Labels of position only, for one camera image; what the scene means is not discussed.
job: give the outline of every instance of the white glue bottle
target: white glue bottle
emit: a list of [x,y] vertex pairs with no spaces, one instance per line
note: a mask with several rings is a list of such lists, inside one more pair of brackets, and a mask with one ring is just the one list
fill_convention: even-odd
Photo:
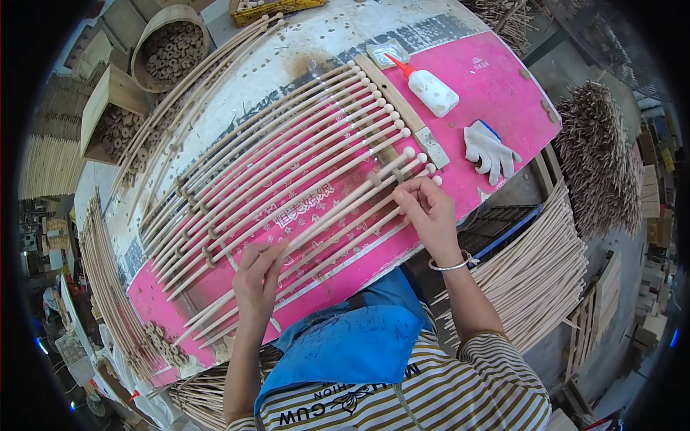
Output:
[[410,90],[438,118],[445,117],[460,102],[460,96],[428,70],[417,70],[400,63],[387,53],[386,56],[402,70],[402,76],[407,78]]

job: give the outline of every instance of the white work glove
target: white work glove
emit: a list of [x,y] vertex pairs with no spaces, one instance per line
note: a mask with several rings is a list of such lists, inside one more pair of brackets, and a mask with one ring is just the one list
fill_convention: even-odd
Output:
[[503,167],[503,176],[510,179],[515,175],[513,160],[522,162],[522,157],[501,143],[501,139],[481,120],[465,127],[465,159],[482,165],[475,168],[478,174],[489,173],[489,184],[495,186]]

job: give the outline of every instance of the blue cloth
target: blue cloth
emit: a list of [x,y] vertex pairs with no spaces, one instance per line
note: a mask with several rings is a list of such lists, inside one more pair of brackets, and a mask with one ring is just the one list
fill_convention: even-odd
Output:
[[[422,304],[420,304],[419,299],[417,299],[410,283],[407,281],[405,274],[403,274],[400,268],[396,268],[384,275],[376,282],[354,295],[354,297],[356,296],[360,296],[366,305],[400,305],[424,322],[422,327],[425,330],[429,332],[433,331],[431,322]],[[344,312],[351,311],[352,309],[352,303],[345,301],[316,311],[288,326],[280,335],[280,338],[271,341],[271,344],[285,353],[293,340],[299,337],[306,328]]]
[[304,383],[402,382],[420,330],[432,330],[399,268],[347,302],[290,325],[272,344],[285,355],[268,375],[254,415],[275,390]]

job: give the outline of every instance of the silver bracelet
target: silver bracelet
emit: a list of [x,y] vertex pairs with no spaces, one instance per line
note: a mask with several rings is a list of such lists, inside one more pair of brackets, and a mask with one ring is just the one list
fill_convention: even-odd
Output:
[[443,271],[451,271],[451,270],[460,269],[460,268],[462,268],[463,266],[467,265],[467,264],[470,263],[470,262],[478,262],[477,259],[473,259],[472,255],[471,255],[467,250],[462,250],[462,249],[461,249],[461,250],[460,250],[460,253],[463,254],[463,257],[465,258],[465,260],[464,260],[463,262],[461,262],[461,263],[455,265],[455,266],[449,266],[449,267],[447,267],[447,268],[439,268],[439,267],[436,266],[436,264],[435,264],[436,262],[433,260],[433,257],[432,257],[431,259],[429,259],[429,264],[428,264],[428,265],[429,265],[429,268],[431,268],[431,269],[434,270],[434,271],[443,272]]

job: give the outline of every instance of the red nozzle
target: red nozzle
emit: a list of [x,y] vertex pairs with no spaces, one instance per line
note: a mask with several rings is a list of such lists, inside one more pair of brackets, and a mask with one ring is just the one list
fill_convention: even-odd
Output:
[[415,72],[415,71],[417,70],[417,69],[415,69],[415,68],[412,67],[412,66],[406,66],[406,65],[404,65],[403,63],[400,63],[398,60],[396,60],[396,59],[392,58],[390,55],[388,55],[387,52],[385,52],[384,54],[386,55],[386,57],[388,57],[389,59],[391,59],[391,61],[392,61],[393,63],[395,63],[395,65],[396,65],[397,67],[399,67],[400,70],[402,70],[402,76],[404,76],[405,79],[410,79],[410,75],[412,74],[412,72]]

